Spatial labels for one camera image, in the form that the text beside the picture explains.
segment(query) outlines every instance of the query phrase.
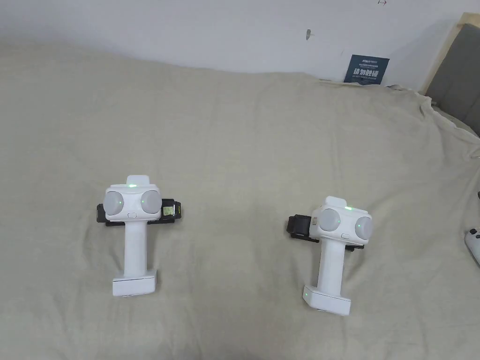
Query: dark blue sign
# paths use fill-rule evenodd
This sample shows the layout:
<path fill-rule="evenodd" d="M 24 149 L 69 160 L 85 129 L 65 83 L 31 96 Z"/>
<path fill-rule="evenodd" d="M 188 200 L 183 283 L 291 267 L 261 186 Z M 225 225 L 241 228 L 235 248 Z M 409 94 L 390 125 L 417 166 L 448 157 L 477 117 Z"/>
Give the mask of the dark blue sign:
<path fill-rule="evenodd" d="M 360 85 L 380 85 L 387 69 L 386 58 L 374 56 L 352 55 L 344 83 L 359 83 Z"/>

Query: device base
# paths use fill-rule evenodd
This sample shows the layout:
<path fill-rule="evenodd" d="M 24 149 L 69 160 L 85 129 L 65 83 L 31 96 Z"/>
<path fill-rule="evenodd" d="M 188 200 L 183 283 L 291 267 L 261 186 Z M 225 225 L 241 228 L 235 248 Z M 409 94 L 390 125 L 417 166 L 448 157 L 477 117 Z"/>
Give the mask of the device base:
<path fill-rule="evenodd" d="M 156 270 L 147 271 L 144 276 L 113 279 L 113 296 L 132 296 L 150 294 L 155 291 Z"/>
<path fill-rule="evenodd" d="M 350 314 L 350 299 L 324 294 L 314 286 L 305 286 L 302 297 L 314 309 L 342 316 Z"/>

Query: white handheld device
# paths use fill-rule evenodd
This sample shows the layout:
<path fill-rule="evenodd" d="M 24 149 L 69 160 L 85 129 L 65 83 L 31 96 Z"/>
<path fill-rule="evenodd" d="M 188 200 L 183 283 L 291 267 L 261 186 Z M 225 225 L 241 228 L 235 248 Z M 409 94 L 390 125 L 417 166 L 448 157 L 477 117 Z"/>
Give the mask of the white handheld device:
<path fill-rule="evenodd" d="M 105 191 L 103 207 L 107 220 L 125 223 L 125 265 L 113 279 L 113 296 L 154 292 L 156 270 L 147 271 L 147 222 L 160 217 L 160 190 L 148 176 L 130 175 L 126 184 Z"/>
<path fill-rule="evenodd" d="M 480 265 L 480 232 L 479 228 L 470 229 L 465 234 L 465 244 L 467 245 L 473 258 Z"/>
<path fill-rule="evenodd" d="M 348 244 L 366 245 L 372 235 L 372 216 L 328 196 L 312 213 L 310 237 L 322 241 L 317 286 L 306 285 L 303 299 L 311 307 L 339 315 L 350 314 L 350 299 L 340 296 L 343 260 Z"/>

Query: bed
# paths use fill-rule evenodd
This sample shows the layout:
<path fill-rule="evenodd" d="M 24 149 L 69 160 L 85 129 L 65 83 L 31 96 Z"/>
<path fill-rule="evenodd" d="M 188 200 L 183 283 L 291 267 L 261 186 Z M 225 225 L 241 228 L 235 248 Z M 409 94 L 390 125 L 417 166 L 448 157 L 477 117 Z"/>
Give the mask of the bed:
<path fill-rule="evenodd" d="M 401 88 L 0 44 L 0 358 L 473 359 L 480 139 Z M 154 294 L 115 298 L 105 189 L 148 174 L 182 220 L 149 227 Z M 351 314 L 303 301 L 320 246 L 286 221 L 367 209 Z"/>

